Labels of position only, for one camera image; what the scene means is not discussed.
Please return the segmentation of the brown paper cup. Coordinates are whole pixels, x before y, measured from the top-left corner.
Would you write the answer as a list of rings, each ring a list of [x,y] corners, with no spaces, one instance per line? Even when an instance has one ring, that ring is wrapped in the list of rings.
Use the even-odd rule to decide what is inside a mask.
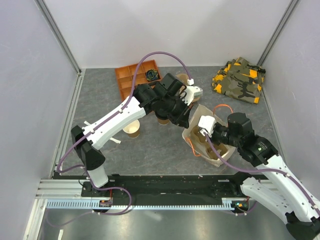
[[[170,121],[168,119],[157,118],[157,121],[160,125],[167,125]]]
[[[140,135],[140,122],[135,120],[122,129],[130,138],[136,138]]]

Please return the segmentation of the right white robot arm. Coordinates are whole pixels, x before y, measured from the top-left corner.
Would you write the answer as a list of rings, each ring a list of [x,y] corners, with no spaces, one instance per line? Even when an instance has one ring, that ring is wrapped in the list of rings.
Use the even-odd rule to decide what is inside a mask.
[[[266,138],[255,134],[245,113],[228,116],[227,126],[213,116],[203,116],[200,132],[210,146],[224,144],[235,147],[240,156],[255,169],[237,169],[243,180],[229,184],[235,197],[243,194],[263,205],[285,224],[296,240],[320,237],[320,201],[290,171],[278,150]]]

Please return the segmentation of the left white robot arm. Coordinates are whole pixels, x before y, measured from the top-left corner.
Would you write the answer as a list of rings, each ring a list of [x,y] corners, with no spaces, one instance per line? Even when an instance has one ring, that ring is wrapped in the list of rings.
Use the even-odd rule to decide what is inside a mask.
[[[151,112],[158,119],[169,120],[172,124],[187,129],[197,91],[198,87],[185,85],[168,73],[154,86],[148,83],[137,85],[132,96],[96,122],[85,127],[73,127],[73,148],[93,183],[92,191],[99,197],[106,196],[110,191],[109,179],[103,166],[106,158],[100,150],[110,138]]]

